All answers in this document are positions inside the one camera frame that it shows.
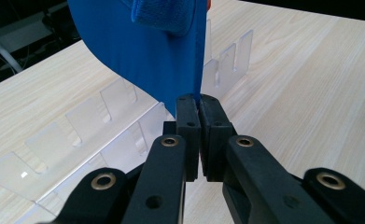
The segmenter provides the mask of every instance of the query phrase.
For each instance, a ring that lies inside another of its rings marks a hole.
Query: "mounting hole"
[[[161,207],[162,199],[160,196],[150,196],[147,198],[146,205],[150,209],[158,209]]]
[[[161,140],[161,144],[165,147],[174,147],[178,145],[178,140],[173,137],[167,137]]]
[[[345,183],[337,175],[322,172],[316,175],[316,180],[329,189],[345,189]]]
[[[91,181],[91,187],[96,190],[110,189],[116,183],[116,177],[112,173],[102,173]]]
[[[240,147],[252,147],[254,145],[254,142],[247,137],[239,137],[236,142]]]

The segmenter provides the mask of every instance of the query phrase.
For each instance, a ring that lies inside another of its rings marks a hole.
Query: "light wood grain surface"
[[[213,54],[254,31],[248,73],[221,99],[237,132],[294,175],[327,167],[365,189],[365,21],[232,0],[213,0],[208,17]],[[0,157],[34,158],[26,138],[116,78],[79,42],[1,83]],[[0,189],[0,223],[31,206]],[[185,222],[232,223],[220,184],[188,183]]]

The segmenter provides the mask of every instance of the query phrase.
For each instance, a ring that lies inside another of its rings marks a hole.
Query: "blue towel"
[[[204,0],[68,0],[77,30],[110,69],[164,102],[198,101],[203,76]]]

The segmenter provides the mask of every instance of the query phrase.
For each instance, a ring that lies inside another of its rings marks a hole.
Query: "transparent acrylic sheet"
[[[245,33],[215,59],[211,55],[210,21],[207,22],[202,93],[221,99],[248,71],[253,31]]]
[[[114,91],[112,89],[123,90],[121,87],[128,93],[125,95],[128,99],[122,101],[122,95],[115,96],[122,103],[119,103],[119,107],[114,107],[111,105],[113,101],[104,95],[107,95],[108,91]],[[148,111],[161,105],[138,88],[126,85],[122,78],[118,78],[101,93],[103,94],[101,97],[90,98],[65,115],[73,132],[81,139],[80,144],[74,145],[68,139],[68,133],[65,133],[60,125],[53,121],[25,142],[31,152],[43,161],[45,168],[37,171],[11,151],[0,158],[0,186],[37,203],[110,142],[128,130],[138,119],[150,114]],[[101,105],[105,108],[106,116],[102,116],[102,113],[99,112],[98,108]],[[122,119],[104,119],[118,114],[119,110],[124,111]],[[162,120],[156,119],[160,124],[167,118],[165,108],[163,110],[164,112],[160,113]],[[144,120],[139,123],[138,127],[143,127],[145,126],[143,124],[146,123],[150,124]],[[145,142],[145,146],[140,149],[141,154],[146,155],[147,144],[151,143],[142,139],[143,137],[137,139],[137,145],[140,146],[141,142]]]

